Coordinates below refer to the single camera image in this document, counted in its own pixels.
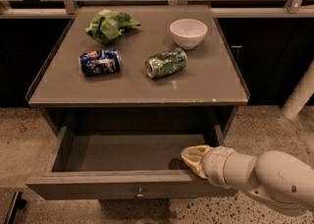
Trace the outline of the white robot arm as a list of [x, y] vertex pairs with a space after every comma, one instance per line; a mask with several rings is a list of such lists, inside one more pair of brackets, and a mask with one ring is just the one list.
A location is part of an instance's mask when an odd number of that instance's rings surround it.
[[197, 176], [223, 189], [237, 189], [287, 216], [314, 209], [314, 169], [282, 151], [258, 156], [226, 146], [195, 145], [181, 153]]

